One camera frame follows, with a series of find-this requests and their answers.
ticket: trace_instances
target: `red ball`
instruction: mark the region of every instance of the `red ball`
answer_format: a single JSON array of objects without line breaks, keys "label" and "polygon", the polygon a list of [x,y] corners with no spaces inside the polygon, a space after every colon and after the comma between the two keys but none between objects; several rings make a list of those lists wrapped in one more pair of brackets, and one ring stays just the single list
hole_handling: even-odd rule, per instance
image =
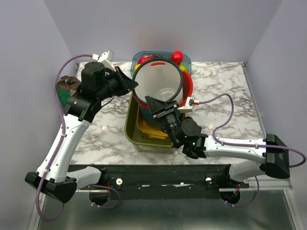
[{"label": "red ball", "polygon": [[180,65],[180,63],[183,61],[183,53],[180,51],[175,51],[172,54],[172,61],[175,62],[177,65]]},{"label": "red ball", "polygon": [[143,57],[140,58],[140,60],[138,61],[138,64],[142,64],[143,62],[148,61],[152,58],[153,58],[152,55],[144,55]]}]

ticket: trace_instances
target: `black bracket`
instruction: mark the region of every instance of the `black bracket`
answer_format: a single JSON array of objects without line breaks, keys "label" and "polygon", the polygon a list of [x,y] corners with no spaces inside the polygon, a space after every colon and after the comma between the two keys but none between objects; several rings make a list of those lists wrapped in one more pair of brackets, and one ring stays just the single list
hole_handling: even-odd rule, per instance
[{"label": "black bracket", "polygon": [[[267,145],[286,145],[275,134],[267,134],[267,138],[263,141]],[[265,172],[266,175],[277,179],[290,178],[290,166],[289,166],[289,151],[284,149],[266,148],[266,152],[263,153],[266,158],[265,164],[260,166],[260,169]]]},{"label": "black bracket", "polygon": [[123,96],[138,83],[128,78],[119,67],[112,71],[100,62],[89,62],[81,72],[82,82],[64,108],[64,114],[78,117],[79,121],[92,122],[102,108],[101,101],[108,97]]},{"label": "black bracket", "polygon": [[206,158],[205,151],[205,139],[208,137],[206,134],[201,134],[198,140],[189,141],[183,146],[182,153],[186,154],[188,157],[193,159],[198,159],[198,157]]},{"label": "black bracket", "polygon": [[[36,172],[28,172],[25,179],[29,185],[37,190],[41,177]],[[54,180],[44,180],[41,192],[62,203],[67,203],[77,189],[75,178],[66,177],[64,182],[55,183]]]}]

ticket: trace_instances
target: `marble table surface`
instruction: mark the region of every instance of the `marble table surface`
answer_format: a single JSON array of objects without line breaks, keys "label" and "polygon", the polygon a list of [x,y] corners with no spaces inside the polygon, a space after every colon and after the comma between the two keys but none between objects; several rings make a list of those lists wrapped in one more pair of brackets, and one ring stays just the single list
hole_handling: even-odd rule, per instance
[{"label": "marble table surface", "polygon": [[[86,62],[80,63],[77,77]],[[114,63],[131,77],[131,62]],[[193,97],[200,101],[209,100],[221,93],[229,93],[235,103],[235,112],[230,123],[217,132],[218,137],[237,139],[262,138],[260,123],[241,63],[193,62]],[[72,157],[71,164],[232,164],[245,160],[228,157],[191,159],[182,149],[150,147],[141,150],[127,140],[124,133],[130,93],[116,97],[98,112],[93,123],[84,133]],[[189,116],[202,127],[202,133],[211,134],[213,129],[224,123],[231,110],[227,97],[210,104],[196,106]]]}]

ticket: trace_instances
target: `white wall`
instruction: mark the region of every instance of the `white wall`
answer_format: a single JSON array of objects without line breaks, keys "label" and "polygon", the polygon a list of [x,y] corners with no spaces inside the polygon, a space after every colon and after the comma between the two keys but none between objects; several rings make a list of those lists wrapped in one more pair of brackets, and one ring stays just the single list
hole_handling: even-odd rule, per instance
[{"label": "white wall", "polygon": [[41,0],[1,1],[0,21],[0,229],[24,230],[35,197],[24,177],[59,128],[52,84],[71,54]]},{"label": "white wall", "polygon": [[68,49],[132,60],[181,50],[194,61],[247,61],[281,0],[45,0]]},{"label": "white wall", "polygon": [[[307,153],[307,1],[283,0],[248,61],[248,76],[268,133]],[[291,153],[291,163],[301,160]],[[307,228],[307,164],[291,182]]]}]

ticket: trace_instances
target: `screw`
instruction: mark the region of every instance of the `screw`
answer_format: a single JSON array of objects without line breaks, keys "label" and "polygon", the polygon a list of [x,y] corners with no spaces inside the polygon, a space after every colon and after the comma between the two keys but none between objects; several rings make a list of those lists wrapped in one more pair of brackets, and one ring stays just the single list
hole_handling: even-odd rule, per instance
[{"label": "screw", "polygon": [[117,180],[116,180],[116,184],[117,185],[121,185],[123,183],[123,180],[121,179],[121,178],[118,178]]}]

